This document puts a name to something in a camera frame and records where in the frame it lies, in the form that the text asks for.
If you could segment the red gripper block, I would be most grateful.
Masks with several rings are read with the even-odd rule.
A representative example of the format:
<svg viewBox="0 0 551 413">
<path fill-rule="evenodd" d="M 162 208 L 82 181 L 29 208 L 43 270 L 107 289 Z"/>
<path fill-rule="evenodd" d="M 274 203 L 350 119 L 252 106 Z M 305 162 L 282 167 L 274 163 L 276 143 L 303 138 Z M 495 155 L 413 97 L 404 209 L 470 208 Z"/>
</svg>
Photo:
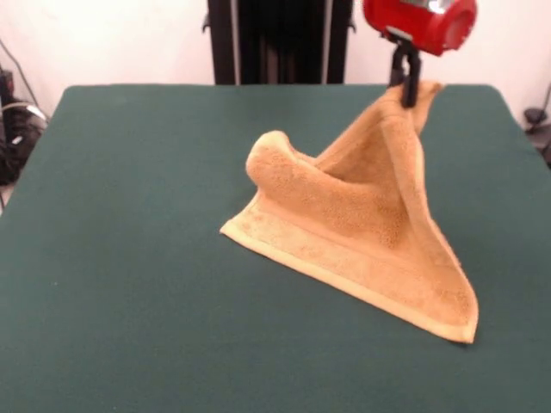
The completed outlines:
<svg viewBox="0 0 551 413">
<path fill-rule="evenodd" d="M 371 0 L 362 4 L 366 22 L 389 40 L 406 40 L 416 48 L 398 43 L 394 49 L 389 86 L 404 84 L 402 106 L 414 108 L 418 99 L 422 61 L 419 50 L 434 56 L 458 50 L 471 34 L 478 7 L 474 0 L 399 1 Z M 406 75 L 404 57 L 409 71 Z"/>
</svg>

